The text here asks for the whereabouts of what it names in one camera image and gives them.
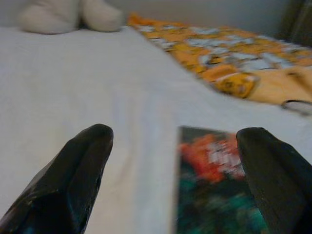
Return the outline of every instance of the white bed sheet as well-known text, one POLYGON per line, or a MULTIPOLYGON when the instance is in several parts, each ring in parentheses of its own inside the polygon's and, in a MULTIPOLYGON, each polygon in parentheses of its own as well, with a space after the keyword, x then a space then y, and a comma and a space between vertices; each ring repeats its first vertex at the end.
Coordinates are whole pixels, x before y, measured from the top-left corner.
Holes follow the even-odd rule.
POLYGON ((0 28, 0 216, 67 140, 111 126, 87 234, 170 233, 177 128, 261 126, 312 162, 312 121, 218 94, 133 29, 37 35, 0 28))

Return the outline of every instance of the gray wall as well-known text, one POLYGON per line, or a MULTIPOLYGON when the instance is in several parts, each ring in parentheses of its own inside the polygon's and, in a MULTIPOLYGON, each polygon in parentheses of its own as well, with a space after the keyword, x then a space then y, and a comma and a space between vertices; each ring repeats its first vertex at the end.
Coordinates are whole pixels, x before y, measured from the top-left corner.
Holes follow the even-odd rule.
MULTIPOLYGON (((29 0, 0 0, 0 24, 12 25, 29 0)), ((233 26, 276 36, 291 0, 107 0, 126 13, 203 26, 233 26)))

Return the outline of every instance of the book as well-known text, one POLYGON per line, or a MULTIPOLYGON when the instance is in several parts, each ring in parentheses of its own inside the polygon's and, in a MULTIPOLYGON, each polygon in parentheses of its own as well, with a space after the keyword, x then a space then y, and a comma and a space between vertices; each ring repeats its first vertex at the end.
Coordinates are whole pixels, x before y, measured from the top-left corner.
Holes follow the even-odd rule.
POLYGON ((180 128, 177 234, 268 234, 235 134, 180 128))

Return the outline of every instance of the fabric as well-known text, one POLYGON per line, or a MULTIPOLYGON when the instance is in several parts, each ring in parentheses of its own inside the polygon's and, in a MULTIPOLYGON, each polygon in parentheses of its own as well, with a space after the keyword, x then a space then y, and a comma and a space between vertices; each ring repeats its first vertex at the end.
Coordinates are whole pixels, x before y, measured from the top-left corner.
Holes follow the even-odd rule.
POLYGON ((82 0, 82 18, 90 29, 115 32, 121 29, 122 12, 103 0, 82 0))
POLYGON ((311 101, 312 50, 230 27, 199 28, 132 14, 129 25, 217 90, 238 98, 282 104, 311 101), (288 69, 293 66, 293 75, 288 69))
POLYGON ((80 0, 37 0, 19 16, 22 30, 40 34, 71 32, 78 24, 80 0))
POLYGON ((85 234, 171 233, 181 125, 264 127, 312 163, 311 119, 205 87, 131 27, 53 36, 0 27, 0 54, 0 216, 95 123, 113 128, 114 145, 85 234))

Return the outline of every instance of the stuffed animal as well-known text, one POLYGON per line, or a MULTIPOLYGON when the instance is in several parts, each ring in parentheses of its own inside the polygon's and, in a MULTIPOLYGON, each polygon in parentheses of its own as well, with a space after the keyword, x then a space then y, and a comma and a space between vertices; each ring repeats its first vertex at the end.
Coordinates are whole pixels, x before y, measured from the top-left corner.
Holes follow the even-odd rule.
POLYGON ((104 0, 33 0, 21 12, 22 30, 41 34, 74 31, 80 21, 92 30, 120 30, 123 14, 104 0))

